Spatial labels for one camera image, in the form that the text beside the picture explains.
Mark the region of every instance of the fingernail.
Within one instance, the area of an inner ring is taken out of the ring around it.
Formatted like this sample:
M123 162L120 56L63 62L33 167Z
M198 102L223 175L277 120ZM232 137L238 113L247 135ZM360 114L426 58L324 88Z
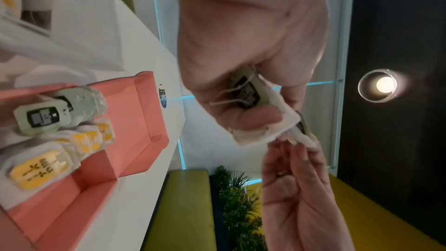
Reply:
M307 149L305 148L305 146L303 144L297 144L294 147L294 150L296 152L297 157L302 160L302 161L307 161L308 160L308 154L307 154Z

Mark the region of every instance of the hand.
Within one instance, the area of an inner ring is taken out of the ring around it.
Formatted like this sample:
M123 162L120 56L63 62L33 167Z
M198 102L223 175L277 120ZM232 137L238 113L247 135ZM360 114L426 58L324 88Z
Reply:
M281 141L268 146L262 165L262 221L269 251L354 250L316 144L313 151Z
M243 110L210 106L229 75L252 64L281 85L299 110L321 59L328 30L327 0L179 0L178 63L184 85L224 128L251 130L282 120L273 106Z

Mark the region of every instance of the pink box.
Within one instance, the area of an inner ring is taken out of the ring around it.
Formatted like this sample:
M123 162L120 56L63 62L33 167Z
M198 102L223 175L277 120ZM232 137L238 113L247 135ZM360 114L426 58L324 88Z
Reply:
M13 89L0 92L0 100L73 86ZM148 170L169 144L153 72L90 86L100 90L107 101L104 117L111 120L116 142L84 160L68 177L7 211L40 251L73 250L115 188L117 178Z

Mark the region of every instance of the black wall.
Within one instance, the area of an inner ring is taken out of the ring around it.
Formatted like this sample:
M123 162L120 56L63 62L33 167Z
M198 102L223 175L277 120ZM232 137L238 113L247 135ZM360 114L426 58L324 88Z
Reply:
M358 82L379 68L417 88L365 101ZM354 0L338 177L446 244L446 0Z

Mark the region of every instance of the green plant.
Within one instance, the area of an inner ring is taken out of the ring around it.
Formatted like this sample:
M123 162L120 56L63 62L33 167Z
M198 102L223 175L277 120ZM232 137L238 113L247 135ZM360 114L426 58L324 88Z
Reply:
M223 205L223 224L233 251L267 250L265 237L259 232L262 218L253 212L258 207L257 193L249 195L243 172L229 172L219 166L215 172L216 188Z

